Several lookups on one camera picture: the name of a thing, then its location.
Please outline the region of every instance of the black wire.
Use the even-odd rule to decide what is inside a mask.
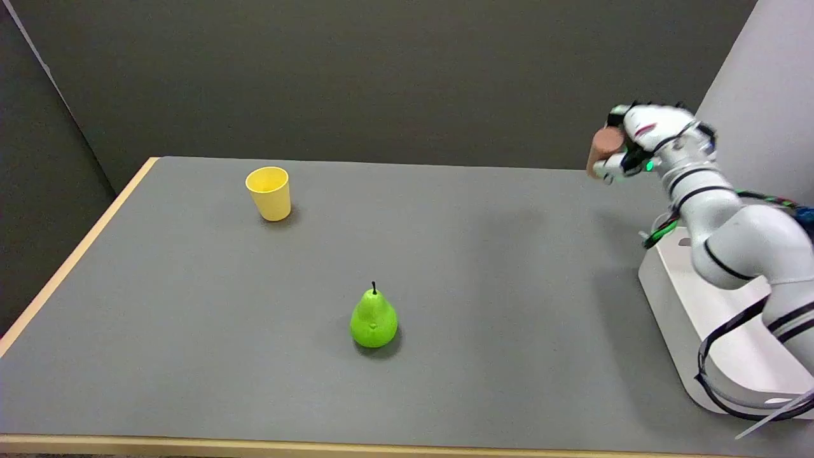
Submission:
[[[760,192],[739,189],[737,190],[737,195],[738,197],[745,197],[747,199],[765,200],[775,204],[783,205],[788,209],[797,209],[800,206],[800,204],[791,199],[786,199],[785,197],[770,196],[768,194],[762,194]]]
[[[665,222],[662,222],[659,225],[659,227],[656,227],[656,229],[650,234],[650,236],[647,237],[645,239],[645,241],[641,243],[642,246],[644,246],[645,249],[653,248],[656,245],[656,243],[658,243],[659,240],[661,240],[661,237],[655,238],[655,235],[658,234],[660,231],[664,230],[667,226],[669,226],[669,225],[673,224],[674,222],[678,221],[679,217],[680,217],[680,215],[677,212],[673,212],[670,215],[670,218],[667,218],[667,220]]]
[[[721,410],[728,413],[729,415],[740,418],[742,420],[761,421],[768,415],[756,415],[753,413],[740,412],[724,404],[723,401],[718,399],[718,395],[715,394],[712,391],[712,388],[707,384],[707,380],[705,378],[707,376],[707,370],[705,368],[705,365],[712,344],[719,338],[723,337],[724,335],[728,334],[734,329],[740,327],[750,319],[753,319],[757,315],[760,315],[760,312],[763,311],[763,308],[766,305],[767,301],[768,296],[764,297],[763,299],[760,299],[751,306],[748,306],[744,311],[735,315],[726,323],[721,324],[718,328],[715,329],[715,331],[710,332],[710,335],[707,336],[707,338],[704,339],[703,342],[701,342],[701,346],[698,348],[698,375],[695,376],[695,380],[701,385],[701,387],[704,389],[704,392],[707,393],[707,396],[709,396],[710,400],[716,406],[718,406]],[[788,412],[783,412],[782,414],[772,418],[772,421],[789,420],[790,418],[802,415],[812,410],[813,408],[814,408],[814,399],[810,399],[807,402],[789,410]]]
[[[680,139],[681,136],[684,135],[684,133],[686,133],[686,131],[689,130],[689,128],[694,126],[694,125],[695,125],[695,121],[692,121],[688,125],[684,126],[684,129],[681,129],[681,131],[679,131],[678,134],[667,137],[664,140],[660,141],[658,144],[656,144],[656,148],[653,148],[653,152],[651,153],[651,156],[654,156],[655,153],[659,152],[659,149],[661,149],[664,145],[670,143],[673,140]]]

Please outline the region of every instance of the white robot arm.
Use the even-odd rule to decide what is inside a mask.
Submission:
[[[608,125],[623,132],[624,145],[593,164],[599,178],[611,183],[643,170],[655,171],[687,226],[693,267],[704,280],[736,289],[763,275],[771,285],[767,299],[719,328],[720,335],[762,311],[767,329],[814,374],[814,249],[805,230],[781,209],[741,201],[715,164],[715,131],[691,112],[661,105],[619,105],[611,110]],[[707,348],[702,345],[699,351],[699,377],[706,376],[702,358],[712,341],[705,341]],[[710,394],[707,384],[699,382]]]

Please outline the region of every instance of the plastic cup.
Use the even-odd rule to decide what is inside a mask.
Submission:
[[[288,172],[279,167],[263,167],[246,177],[246,188],[268,221],[280,221],[291,213]]]

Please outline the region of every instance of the pear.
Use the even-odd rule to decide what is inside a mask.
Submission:
[[[396,309],[381,291],[373,288],[365,291],[351,315],[351,337],[359,345],[379,348],[393,340],[399,327]]]

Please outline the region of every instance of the green cable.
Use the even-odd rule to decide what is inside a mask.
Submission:
[[[676,228],[676,226],[678,226],[678,220],[671,222],[664,229],[654,232],[650,236],[650,238],[652,238],[653,240],[661,240],[662,237],[672,232]]]
[[[786,207],[788,209],[796,209],[799,207],[797,202],[793,200],[786,199],[785,197],[778,197],[778,196],[769,196],[767,194],[761,194],[759,192],[754,191],[747,191],[745,189],[736,189],[735,192],[740,197],[748,197],[750,199],[757,199],[763,200],[764,202],[768,202],[770,204],[780,205]]]

